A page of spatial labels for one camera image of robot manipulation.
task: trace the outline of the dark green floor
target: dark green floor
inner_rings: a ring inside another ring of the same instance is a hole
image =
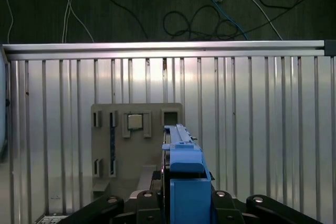
[[[132,9],[142,22],[149,41],[168,41],[162,27],[163,16],[171,11],[183,12],[189,19],[202,5],[211,0],[116,0]],[[264,0],[278,5],[292,5],[296,0]],[[14,14],[14,27],[10,42],[16,43],[60,43],[66,0],[9,0]],[[6,42],[10,16],[5,0],[0,0],[0,41]],[[225,0],[223,9],[248,30],[265,22],[260,10],[250,0]],[[86,24],[96,42],[146,41],[139,25],[124,10],[108,0],[73,0],[73,9]],[[265,8],[269,17],[282,10]],[[336,0],[307,0],[274,22],[286,40],[336,39]],[[171,16],[168,28],[178,30],[185,27],[183,20]],[[193,29],[211,32],[216,24],[216,15],[205,10],[195,19]],[[269,25],[248,34],[250,40],[276,40]],[[182,36],[176,40],[187,40]],[[69,42],[90,42],[90,38],[79,23],[70,16]]]

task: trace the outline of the screw head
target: screw head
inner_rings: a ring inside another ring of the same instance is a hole
[[[218,191],[216,194],[218,196],[220,196],[220,197],[224,197],[225,196],[225,193],[223,191]]]
[[[110,197],[107,202],[108,203],[116,203],[118,200],[115,197]]]
[[[263,203],[263,198],[260,198],[260,197],[254,197],[253,200],[256,202],[256,203]]]
[[[143,196],[145,196],[145,197],[151,197],[152,193],[151,192],[146,192]]]

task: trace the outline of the aluminum profile frame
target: aluminum profile frame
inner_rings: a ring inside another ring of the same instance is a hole
[[[6,178],[13,172],[13,183],[2,197],[12,199],[12,223],[69,214],[90,202],[85,115],[95,102],[182,103],[217,189],[242,199],[269,195],[336,223],[336,66],[324,56],[324,41],[4,45],[4,51],[12,96]]]

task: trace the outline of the blue cable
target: blue cable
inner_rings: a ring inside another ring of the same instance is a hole
[[[212,2],[214,2],[215,6],[218,8],[218,10],[224,15],[224,17],[226,17],[231,23],[233,23],[240,31],[241,33],[243,34],[243,36],[245,37],[246,40],[247,39],[247,36],[245,35],[245,32],[244,30],[236,23],[234,22],[222,9],[221,7],[216,3],[216,1],[212,0]]]

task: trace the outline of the white cable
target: white cable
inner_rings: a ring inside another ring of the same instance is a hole
[[[64,13],[62,43],[66,41],[65,40],[65,30],[67,26],[67,16],[69,16],[68,14],[70,15],[69,3],[67,3],[67,8],[65,9],[65,13]]]
[[[93,43],[95,43],[93,37],[91,36],[91,33],[89,32],[89,30],[86,28],[86,26],[83,24],[83,22],[77,17],[77,15],[75,14],[74,10],[72,9],[72,6],[71,6],[71,3],[70,3],[70,0],[67,0],[68,1],[68,4],[69,4],[69,7],[70,7],[70,10],[72,12],[72,14],[74,15],[74,17],[76,18],[76,20],[84,27],[85,31],[88,33],[88,35],[90,36],[91,40]]]
[[[11,15],[11,25],[9,26],[9,30],[8,30],[8,34],[7,34],[7,43],[9,44],[9,36],[11,35],[11,31],[12,31],[12,27],[13,27],[13,24],[14,24],[14,17],[13,17],[13,13],[12,13],[12,8],[11,8],[11,5],[9,4],[9,1],[6,0],[7,2],[7,6],[8,6],[8,10],[9,10],[9,13]]]
[[[66,26],[65,26],[65,35],[64,35],[64,42],[67,42],[67,37],[68,37],[68,24],[69,24],[69,17],[70,17],[70,10],[67,14],[67,22],[66,22]]]
[[[271,25],[271,27],[273,28],[273,30],[275,31],[275,33],[278,35],[278,37],[283,40],[283,38],[280,36],[280,34],[278,33],[278,31],[276,30],[276,28],[274,27],[274,25],[272,24],[271,20],[269,19],[269,17],[267,16],[267,14],[264,12],[264,10],[260,7],[260,5],[255,1],[252,0],[253,3],[256,4],[256,6],[258,6],[258,8],[261,10],[261,12],[263,13],[263,15],[266,17],[266,19],[268,20],[269,24]]]

